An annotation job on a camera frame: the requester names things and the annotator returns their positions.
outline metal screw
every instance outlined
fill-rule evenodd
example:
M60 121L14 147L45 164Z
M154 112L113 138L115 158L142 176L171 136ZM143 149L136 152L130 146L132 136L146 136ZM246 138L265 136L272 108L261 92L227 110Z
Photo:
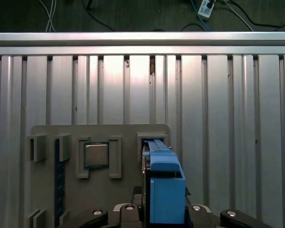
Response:
M101 215L103 212L101 210L95 210L93 211L94 215Z
M201 208L199 206L193 206L192 209L196 210L196 211L201 210Z
M233 211L228 211L227 214L231 217L235 217L237 214Z
M125 208L126 208L126 210L133 210L134 209L133 206L126 206Z

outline aluminum profile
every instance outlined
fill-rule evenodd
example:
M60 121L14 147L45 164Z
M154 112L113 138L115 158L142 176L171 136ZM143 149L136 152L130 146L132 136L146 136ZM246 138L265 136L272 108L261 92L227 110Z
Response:
M136 123L170 126L192 202L285 227L285 33L13 35L0 34L0 228L31 213L31 127Z

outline dark floor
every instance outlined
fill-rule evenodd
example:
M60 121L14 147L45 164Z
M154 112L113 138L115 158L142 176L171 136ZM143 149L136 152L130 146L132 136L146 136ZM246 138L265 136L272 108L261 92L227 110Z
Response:
M234 0L258 23L285 23L285 0ZM43 0L50 9L51 0ZM217 2L208 22L212 31L248 31L246 25L226 6ZM199 23L190 0L94 0L91 12L116 31L180 31L188 23ZM38 0L0 0L0 32L43 32L47 15ZM53 19L59 32L109 31L94 22L81 0L57 0ZM273 28L252 26L255 31ZM191 26L187 31L199 31Z

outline blue cable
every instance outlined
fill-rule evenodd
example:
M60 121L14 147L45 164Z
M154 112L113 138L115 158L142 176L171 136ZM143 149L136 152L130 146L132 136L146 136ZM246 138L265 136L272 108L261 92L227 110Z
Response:
M191 0L192 6L194 8L194 11L196 12L196 15L198 16L199 20L201 21L201 23L205 26L205 28L207 29L207 31L210 31L209 27L206 25L206 23L203 21L202 18L200 18L199 13L197 11L197 9L195 8L195 5L193 3L193 0Z

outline power strip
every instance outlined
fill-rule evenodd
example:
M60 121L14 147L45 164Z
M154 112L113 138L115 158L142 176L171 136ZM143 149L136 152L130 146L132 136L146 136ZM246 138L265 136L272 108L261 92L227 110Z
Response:
M215 2L216 0L203 0L199 8L198 15L202 19L208 20L211 16Z

